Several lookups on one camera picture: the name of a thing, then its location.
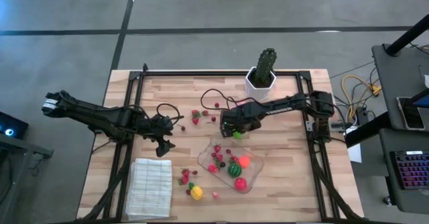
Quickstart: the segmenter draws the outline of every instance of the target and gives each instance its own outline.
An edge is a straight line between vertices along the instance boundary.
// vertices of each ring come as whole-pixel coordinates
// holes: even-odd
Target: cactus
[[[273,48],[265,49],[259,56],[256,71],[253,77],[255,87],[269,87],[271,83],[270,71],[277,59],[277,54]]]

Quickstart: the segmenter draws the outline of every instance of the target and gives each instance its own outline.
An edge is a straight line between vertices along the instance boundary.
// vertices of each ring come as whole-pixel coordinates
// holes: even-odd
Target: toy watermelon
[[[241,166],[236,162],[231,163],[228,167],[228,174],[233,178],[240,176]]]

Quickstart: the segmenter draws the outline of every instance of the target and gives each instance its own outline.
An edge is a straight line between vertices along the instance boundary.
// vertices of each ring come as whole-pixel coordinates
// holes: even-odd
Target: clear plastic tray
[[[200,153],[198,156],[198,163],[208,171],[208,167],[211,164],[215,164],[215,159],[212,157],[212,153],[215,152],[215,145],[220,145],[221,150],[218,154],[223,155],[223,161],[226,166],[221,168],[219,172],[213,173],[212,175],[221,179],[225,184],[228,184],[231,188],[240,193],[247,193],[252,189],[253,182],[256,179],[256,176],[261,172],[263,168],[263,160],[260,157],[254,156],[244,148],[242,148],[239,144],[234,143],[230,139],[222,138],[221,136],[211,137],[210,143],[207,148]],[[237,190],[235,188],[235,179],[228,174],[229,160],[231,158],[231,154],[227,154],[227,150],[231,150],[231,154],[236,157],[247,156],[250,158],[250,166],[247,168],[242,168],[241,175],[237,178],[244,178],[247,182],[247,188],[244,190]]]

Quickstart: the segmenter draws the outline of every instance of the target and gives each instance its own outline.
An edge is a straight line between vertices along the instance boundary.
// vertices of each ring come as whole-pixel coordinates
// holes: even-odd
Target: potted cactus
[[[246,75],[246,94],[260,101],[268,96],[274,86],[273,65],[277,54],[273,48],[265,49],[259,56],[257,66],[250,68]]]

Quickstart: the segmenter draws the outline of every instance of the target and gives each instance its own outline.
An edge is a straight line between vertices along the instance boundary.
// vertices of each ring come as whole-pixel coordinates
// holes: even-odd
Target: white hexagonal pot
[[[256,70],[256,66],[250,68],[249,72],[246,75],[246,95],[248,97],[253,97],[254,99],[261,101],[264,100],[268,96],[269,91],[273,88],[274,82],[276,80],[275,74],[271,71],[271,77],[273,81],[271,82],[271,85],[267,88],[256,88],[253,86],[253,84],[249,80],[250,74]]]

